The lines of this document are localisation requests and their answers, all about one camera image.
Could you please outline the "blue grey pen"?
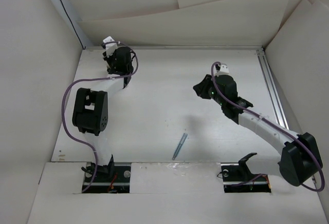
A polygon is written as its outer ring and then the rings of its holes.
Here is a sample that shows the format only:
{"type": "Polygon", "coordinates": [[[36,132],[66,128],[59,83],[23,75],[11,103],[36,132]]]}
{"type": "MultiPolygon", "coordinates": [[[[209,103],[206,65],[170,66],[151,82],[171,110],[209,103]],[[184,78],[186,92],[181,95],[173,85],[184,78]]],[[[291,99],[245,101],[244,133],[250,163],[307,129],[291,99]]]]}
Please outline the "blue grey pen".
{"type": "Polygon", "coordinates": [[[179,154],[179,152],[180,152],[180,150],[181,150],[181,148],[182,148],[185,140],[187,139],[187,136],[188,136],[187,133],[183,133],[183,135],[182,135],[182,137],[181,137],[181,139],[180,139],[180,141],[179,141],[179,143],[177,145],[177,148],[176,148],[176,150],[175,150],[175,152],[173,154],[172,160],[175,160],[176,157],[178,156],[178,154],[179,154]]]}

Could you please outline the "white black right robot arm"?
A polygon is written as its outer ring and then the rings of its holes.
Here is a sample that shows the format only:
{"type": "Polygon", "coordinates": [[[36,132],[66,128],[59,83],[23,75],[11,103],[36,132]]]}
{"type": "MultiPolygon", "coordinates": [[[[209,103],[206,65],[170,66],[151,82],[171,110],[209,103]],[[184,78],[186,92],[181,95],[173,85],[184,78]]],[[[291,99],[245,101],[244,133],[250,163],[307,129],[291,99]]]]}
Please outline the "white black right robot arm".
{"type": "Polygon", "coordinates": [[[316,173],[320,174],[321,183],[325,183],[323,163],[314,136],[290,131],[256,113],[252,103],[239,97],[233,77],[208,74],[193,86],[193,90],[202,99],[214,100],[228,119],[270,144],[281,156],[279,172],[289,184],[303,185],[316,173]]]}

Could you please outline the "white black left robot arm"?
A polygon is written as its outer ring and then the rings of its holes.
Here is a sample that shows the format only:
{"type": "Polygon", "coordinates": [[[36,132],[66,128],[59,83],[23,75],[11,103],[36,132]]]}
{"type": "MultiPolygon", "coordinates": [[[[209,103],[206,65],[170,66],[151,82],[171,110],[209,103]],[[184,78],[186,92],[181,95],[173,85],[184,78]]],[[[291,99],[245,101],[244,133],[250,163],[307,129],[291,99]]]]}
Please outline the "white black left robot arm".
{"type": "Polygon", "coordinates": [[[126,46],[118,47],[109,55],[103,54],[107,63],[107,72],[112,80],[102,80],[92,88],[79,88],[76,92],[75,105],[72,114],[72,124],[84,134],[86,142],[93,147],[97,159],[83,170],[96,174],[103,181],[114,177],[115,166],[113,155],[104,136],[100,133],[106,130],[109,122],[109,98],[127,87],[134,71],[133,53],[126,46]]]}

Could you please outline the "white divided organizer container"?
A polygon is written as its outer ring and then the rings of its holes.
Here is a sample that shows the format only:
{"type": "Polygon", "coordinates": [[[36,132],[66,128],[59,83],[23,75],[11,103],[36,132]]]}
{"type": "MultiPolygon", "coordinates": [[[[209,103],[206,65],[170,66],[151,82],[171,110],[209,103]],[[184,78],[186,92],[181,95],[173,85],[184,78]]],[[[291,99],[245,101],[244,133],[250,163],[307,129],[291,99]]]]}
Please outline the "white divided organizer container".
{"type": "Polygon", "coordinates": [[[114,63],[114,65],[107,66],[108,74],[116,74],[119,76],[124,76],[123,78],[123,88],[126,88],[131,80],[130,74],[133,72],[132,63],[114,63]]]}

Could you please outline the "aluminium rail right side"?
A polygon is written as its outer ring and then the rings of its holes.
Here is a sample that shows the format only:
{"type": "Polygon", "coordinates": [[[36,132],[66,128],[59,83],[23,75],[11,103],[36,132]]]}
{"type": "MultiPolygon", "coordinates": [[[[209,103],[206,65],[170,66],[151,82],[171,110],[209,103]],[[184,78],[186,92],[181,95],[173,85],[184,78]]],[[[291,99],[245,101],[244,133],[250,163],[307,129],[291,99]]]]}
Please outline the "aluminium rail right side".
{"type": "Polygon", "coordinates": [[[283,106],[277,91],[277,87],[275,85],[275,81],[268,63],[268,60],[266,58],[266,54],[264,51],[264,48],[261,47],[256,50],[256,55],[258,57],[260,67],[263,73],[263,77],[265,80],[265,84],[267,87],[267,90],[269,92],[272,109],[274,113],[274,119],[275,121],[281,125],[282,127],[289,129],[289,125],[283,110],[283,106]]]}

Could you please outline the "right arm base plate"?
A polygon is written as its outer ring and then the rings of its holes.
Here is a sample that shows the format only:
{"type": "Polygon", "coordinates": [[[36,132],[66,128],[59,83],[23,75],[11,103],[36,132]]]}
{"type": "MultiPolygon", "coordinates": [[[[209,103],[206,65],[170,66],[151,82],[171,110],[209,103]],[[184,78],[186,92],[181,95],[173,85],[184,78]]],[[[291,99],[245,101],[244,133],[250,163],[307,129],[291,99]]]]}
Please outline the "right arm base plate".
{"type": "Polygon", "coordinates": [[[253,174],[246,165],[221,163],[217,177],[223,180],[225,193],[271,193],[266,174],[253,174]]]}

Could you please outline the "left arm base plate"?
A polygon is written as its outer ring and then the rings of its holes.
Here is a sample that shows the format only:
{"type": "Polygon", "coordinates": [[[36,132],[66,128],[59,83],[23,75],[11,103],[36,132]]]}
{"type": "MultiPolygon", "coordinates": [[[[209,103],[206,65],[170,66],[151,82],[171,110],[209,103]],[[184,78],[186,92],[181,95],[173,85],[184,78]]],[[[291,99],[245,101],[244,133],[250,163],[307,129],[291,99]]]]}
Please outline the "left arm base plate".
{"type": "Polygon", "coordinates": [[[130,192],[131,164],[115,163],[112,176],[97,173],[91,186],[92,175],[85,172],[82,184],[84,194],[126,194],[130,192]]]}

